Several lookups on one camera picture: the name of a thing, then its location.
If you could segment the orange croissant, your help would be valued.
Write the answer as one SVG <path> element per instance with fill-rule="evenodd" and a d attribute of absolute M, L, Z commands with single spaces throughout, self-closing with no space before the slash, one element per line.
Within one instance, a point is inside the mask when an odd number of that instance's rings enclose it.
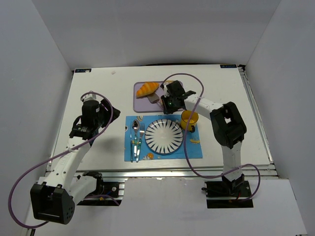
<path fill-rule="evenodd" d="M 159 83 L 157 82 L 145 82 L 140 89 L 136 92 L 136 97 L 144 97 L 155 93 L 159 88 Z"/>

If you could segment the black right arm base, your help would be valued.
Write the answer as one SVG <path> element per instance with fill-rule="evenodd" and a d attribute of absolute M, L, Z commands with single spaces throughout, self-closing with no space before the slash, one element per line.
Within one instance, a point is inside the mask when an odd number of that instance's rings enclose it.
<path fill-rule="evenodd" d="M 201 191 L 206 196 L 208 209 L 253 208 L 252 195 L 248 181 L 238 186 L 233 192 L 222 181 L 208 181 Z"/>

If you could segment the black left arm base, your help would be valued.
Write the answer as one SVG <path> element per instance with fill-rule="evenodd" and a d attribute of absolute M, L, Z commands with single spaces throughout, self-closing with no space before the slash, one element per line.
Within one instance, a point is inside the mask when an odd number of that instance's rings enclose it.
<path fill-rule="evenodd" d="M 83 177 L 93 177 L 96 179 L 96 189 L 87 195 L 87 199 L 83 199 L 78 203 L 79 206 L 119 206 L 123 194 L 123 183 L 114 180 L 104 180 L 101 173 L 96 171 L 84 172 L 77 176 L 77 180 Z"/>

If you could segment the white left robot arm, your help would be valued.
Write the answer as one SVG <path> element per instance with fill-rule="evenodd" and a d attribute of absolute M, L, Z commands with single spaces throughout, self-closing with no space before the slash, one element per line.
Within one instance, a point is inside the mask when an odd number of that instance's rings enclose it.
<path fill-rule="evenodd" d="M 68 224 L 73 217 L 75 207 L 87 196 L 101 195 L 102 174 L 85 172 L 74 181 L 84 156 L 90 150 L 99 134 L 120 115 L 120 111 L 105 99 L 85 98 L 82 113 L 73 123 L 66 145 L 56 166 L 41 184 L 34 184 L 30 190 L 33 216 L 37 220 Z"/>

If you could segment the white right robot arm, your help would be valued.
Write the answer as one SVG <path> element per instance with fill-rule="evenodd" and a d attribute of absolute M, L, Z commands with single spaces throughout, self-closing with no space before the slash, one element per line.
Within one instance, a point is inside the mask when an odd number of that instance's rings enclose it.
<path fill-rule="evenodd" d="M 196 92 L 185 91 L 179 81 L 161 84 L 163 113 L 172 114 L 180 109 L 196 112 L 210 120 L 216 141 L 221 145 L 223 173 L 221 180 L 229 193 L 234 193 L 245 181 L 241 165 L 241 146 L 247 132 L 241 114 L 233 102 L 213 102 Z"/>

